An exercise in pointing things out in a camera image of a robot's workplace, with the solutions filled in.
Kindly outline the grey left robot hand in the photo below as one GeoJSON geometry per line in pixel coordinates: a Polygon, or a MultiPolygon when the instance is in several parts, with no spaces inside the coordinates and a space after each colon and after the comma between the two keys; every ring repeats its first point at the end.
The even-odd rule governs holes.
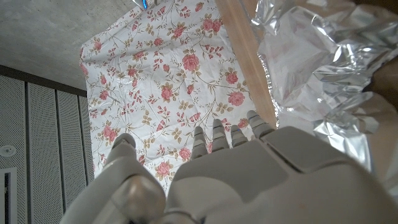
{"type": "Polygon", "coordinates": [[[237,126],[227,136],[217,119],[210,151],[195,128],[191,159],[168,192],[137,160],[134,138],[118,136],[62,223],[397,222],[394,199],[356,161],[297,128],[247,116],[253,140],[237,126]]]}

